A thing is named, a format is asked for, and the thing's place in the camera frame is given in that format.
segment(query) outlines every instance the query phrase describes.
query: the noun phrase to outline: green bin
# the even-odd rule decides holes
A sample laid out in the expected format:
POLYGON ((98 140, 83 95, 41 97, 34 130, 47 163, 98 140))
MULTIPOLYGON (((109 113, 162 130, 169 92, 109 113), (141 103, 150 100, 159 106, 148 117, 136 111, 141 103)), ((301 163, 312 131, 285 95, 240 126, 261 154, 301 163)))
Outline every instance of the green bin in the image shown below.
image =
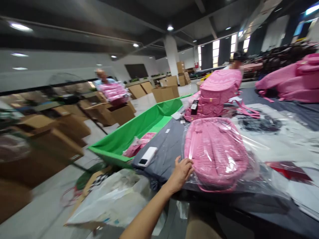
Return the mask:
POLYGON ((147 132, 158 133, 171 120, 171 115, 182 106, 180 99, 191 95, 157 103, 147 111, 117 128, 104 139, 90 146, 89 150, 109 165, 131 168, 128 161, 133 159, 133 157, 122 156, 122 153, 128 149, 134 137, 141 138, 147 132))

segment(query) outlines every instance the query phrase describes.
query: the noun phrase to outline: plastic bag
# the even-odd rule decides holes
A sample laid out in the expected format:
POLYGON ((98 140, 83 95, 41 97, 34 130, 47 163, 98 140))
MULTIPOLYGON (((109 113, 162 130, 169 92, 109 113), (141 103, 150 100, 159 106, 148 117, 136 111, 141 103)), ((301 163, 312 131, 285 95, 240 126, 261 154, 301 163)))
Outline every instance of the plastic bag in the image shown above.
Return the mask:
POLYGON ((183 157, 193 160, 187 184, 210 193, 251 192, 289 198, 272 185, 271 168, 245 145, 230 119, 194 120, 183 135, 183 157))
MULTIPOLYGON (((122 169, 94 189, 67 224, 98 221, 116 227, 127 227, 151 198, 149 180, 133 170, 122 169)), ((159 235, 165 221, 166 215, 162 212, 152 235, 159 235)))

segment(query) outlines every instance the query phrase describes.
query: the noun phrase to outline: clear plastic wrap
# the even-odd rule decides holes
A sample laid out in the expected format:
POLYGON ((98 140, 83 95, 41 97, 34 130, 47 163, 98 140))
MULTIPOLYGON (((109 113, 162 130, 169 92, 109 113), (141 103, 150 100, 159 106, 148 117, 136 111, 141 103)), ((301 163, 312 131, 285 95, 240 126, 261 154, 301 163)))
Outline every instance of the clear plastic wrap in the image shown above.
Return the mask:
POLYGON ((250 192, 289 198, 272 185, 271 168, 245 146, 230 119, 198 119, 184 130, 182 156, 193 160, 187 184, 204 192, 250 192))

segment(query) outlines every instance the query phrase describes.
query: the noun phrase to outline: pillar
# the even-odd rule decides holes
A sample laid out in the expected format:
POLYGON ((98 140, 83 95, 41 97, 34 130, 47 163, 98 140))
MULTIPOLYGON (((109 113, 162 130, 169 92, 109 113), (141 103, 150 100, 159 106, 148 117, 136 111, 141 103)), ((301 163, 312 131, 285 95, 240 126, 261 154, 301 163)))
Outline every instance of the pillar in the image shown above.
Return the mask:
POLYGON ((179 62, 179 56, 175 38, 172 35, 166 35, 164 38, 164 46, 170 72, 172 76, 177 76, 177 83, 179 84, 178 70, 176 64, 177 62, 179 62))

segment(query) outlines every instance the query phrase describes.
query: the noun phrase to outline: pink quilted backpack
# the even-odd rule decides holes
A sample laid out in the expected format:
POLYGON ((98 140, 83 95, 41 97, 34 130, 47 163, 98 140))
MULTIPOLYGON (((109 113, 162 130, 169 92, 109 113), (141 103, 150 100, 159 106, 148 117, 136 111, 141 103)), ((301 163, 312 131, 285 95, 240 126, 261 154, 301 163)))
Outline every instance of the pink quilted backpack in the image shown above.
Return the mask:
MULTIPOLYGON (((200 91, 190 100, 198 100, 196 114, 191 109, 185 111, 184 118, 191 122, 196 119, 218 117, 224 112, 224 103, 229 99, 240 95, 238 89, 242 82, 240 70, 216 70, 200 86, 200 91)), ((236 101, 240 107, 238 110, 246 115, 259 118, 259 112, 249 109, 244 103, 236 101)))
POLYGON ((301 61, 266 75, 256 82, 259 94, 265 97, 268 89, 275 88, 280 100, 297 100, 304 103, 319 102, 319 54, 309 54, 301 61))
POLYGON ((199 187, 205 192, 233 191, 249 165, 243 140, 227 118, 194 120, 186 134, 184 156, 193 160, 199 187))

